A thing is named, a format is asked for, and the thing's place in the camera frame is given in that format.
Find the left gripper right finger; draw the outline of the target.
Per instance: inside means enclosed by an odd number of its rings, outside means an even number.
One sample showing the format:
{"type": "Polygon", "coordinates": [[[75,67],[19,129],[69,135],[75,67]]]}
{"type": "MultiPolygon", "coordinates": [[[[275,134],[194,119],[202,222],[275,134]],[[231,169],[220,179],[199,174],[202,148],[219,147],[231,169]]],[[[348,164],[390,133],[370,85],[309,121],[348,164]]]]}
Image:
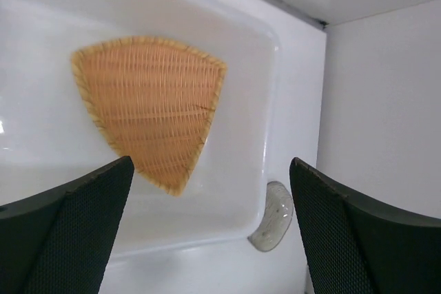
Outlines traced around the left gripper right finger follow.
{"type": "Polygon", "coordinates": [[[440,219],[371,198],[299,158],[289,179],[315,293],[440,292],[440,219]]]}

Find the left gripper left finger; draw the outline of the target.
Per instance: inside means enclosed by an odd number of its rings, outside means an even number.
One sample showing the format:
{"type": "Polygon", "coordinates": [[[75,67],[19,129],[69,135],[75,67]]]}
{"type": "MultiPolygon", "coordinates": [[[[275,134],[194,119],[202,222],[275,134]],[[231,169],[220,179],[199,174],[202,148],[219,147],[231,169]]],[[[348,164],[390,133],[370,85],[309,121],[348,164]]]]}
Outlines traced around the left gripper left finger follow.
{"type": "Polygon", "coordinates": [[[121,157],[1,206],[2,293],[98,293],[134,175],[121,157]]]}

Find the clear square glass plate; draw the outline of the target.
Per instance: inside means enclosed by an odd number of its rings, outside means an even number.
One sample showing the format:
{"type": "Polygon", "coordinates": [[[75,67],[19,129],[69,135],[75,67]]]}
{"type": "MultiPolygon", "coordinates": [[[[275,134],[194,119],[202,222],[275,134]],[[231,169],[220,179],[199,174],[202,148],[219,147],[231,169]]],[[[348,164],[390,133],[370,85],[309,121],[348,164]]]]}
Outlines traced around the clear square glass plate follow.
{"type": "Polygon", "coordinates": [[[257,230],[247,239],[260,252],[275,249],[284,238],[293,218],[294,201],[279,181],[267,184],[265,212],[257,230]]]}

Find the woven orange triangular basket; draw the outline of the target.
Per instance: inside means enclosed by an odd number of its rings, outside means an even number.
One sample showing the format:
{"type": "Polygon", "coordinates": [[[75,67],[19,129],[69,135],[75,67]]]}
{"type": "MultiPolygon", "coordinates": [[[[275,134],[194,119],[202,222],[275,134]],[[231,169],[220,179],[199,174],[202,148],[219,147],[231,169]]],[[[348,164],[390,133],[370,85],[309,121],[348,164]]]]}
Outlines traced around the woven orange triangular basket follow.
{"type": "Polygon", "coordinates": [[[85,108],[120,156],[166,193],[187,186],[209,135],[227,64],[159,36],[126,36],[74,51],[85,108]]]}

